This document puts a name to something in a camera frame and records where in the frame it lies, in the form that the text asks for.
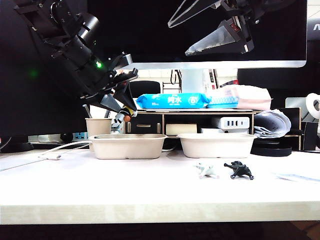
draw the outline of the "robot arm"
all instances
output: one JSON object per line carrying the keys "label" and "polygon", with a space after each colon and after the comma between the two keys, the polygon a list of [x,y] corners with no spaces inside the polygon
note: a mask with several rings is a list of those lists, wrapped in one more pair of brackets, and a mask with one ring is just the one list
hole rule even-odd
{"label": "robot arm", "polygon": [[26,24],[53,49],[51,58],[59,61],[72,75],[72,95],[82,104],[102,107],[114,112],[123,103],[129,113],[136,111],[129,81],[138,77],[138,70],[117,74],[116,70],[132,63],[124,52],[102,62],[91,50],[96,45],[99,26],[89,13],[73,15],[65,0],[14,0],[15,11]]}
{"label": "robot arm", "polygon": [[242,53],[254,49],[249,24],[258,24],[267,12],[283,9],[296,0],[184,0],[168,22],[173,28],[202,11],[223,8],[229,20],[223,20],[218,28],[193,44],[186,56],[214,53]]}

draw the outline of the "green led light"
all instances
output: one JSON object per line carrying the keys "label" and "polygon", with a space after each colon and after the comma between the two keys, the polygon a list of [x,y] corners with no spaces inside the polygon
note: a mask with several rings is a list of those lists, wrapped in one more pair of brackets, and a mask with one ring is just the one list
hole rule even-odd
{"label": "green led light", "polygon": [[95,64],[96,64],[96,67],[98,69],[102,68],[102,63],[101,62],[97,61]]}
{"label": "green led light", "polygon": [[28,74],[32,79],[36,79],[39,76],[39,72],[35,69],[30,70]]}

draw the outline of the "biodegradable food container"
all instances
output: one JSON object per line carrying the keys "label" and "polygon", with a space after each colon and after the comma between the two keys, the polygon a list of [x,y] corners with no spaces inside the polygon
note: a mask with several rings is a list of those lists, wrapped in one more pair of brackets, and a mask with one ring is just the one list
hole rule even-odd
{"label": "biodegradable food container", "polygon": [[183,133],[178,137],[189,158],[247,158],[257,138],[240,133]]}
{"label": "biodegradable food container", "polygon": [[165,138],[163,134],[103,134],[89,140],[98,159],[156,159]]}

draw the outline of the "paper cup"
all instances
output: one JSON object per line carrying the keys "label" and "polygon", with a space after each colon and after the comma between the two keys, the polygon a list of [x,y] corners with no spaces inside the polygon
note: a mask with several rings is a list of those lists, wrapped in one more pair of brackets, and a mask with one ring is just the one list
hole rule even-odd
{"label": "paper cup", "polygon": [[[88,137],[101,134],[110,134],[112,118],[86,118],[86,129]],[[94,148],[90,143],[89,149],[94,152]]]}

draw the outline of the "small figurine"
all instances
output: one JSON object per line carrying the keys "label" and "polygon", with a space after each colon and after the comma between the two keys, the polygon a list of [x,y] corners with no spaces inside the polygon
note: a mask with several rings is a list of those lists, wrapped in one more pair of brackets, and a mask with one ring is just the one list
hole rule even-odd
{"label": "small figurine", "polygon": [[198,163],[195,167],[201,171],[199,174],[199,178],[201,179],[204,176],[215,175],[214,166],[212,165],[203,165],[202,163]]}
{"label": "small figurine", "polygon": [[236,176],[242,175],[249,176],[250,180],[255,178],[252,176],[250,169],[246,165],[243,165],[240,161],[233,161],[231,162],[231,165],[225,163],[224,166],[233,170],[234,174],[230,176],[232,179],[235,179]]}

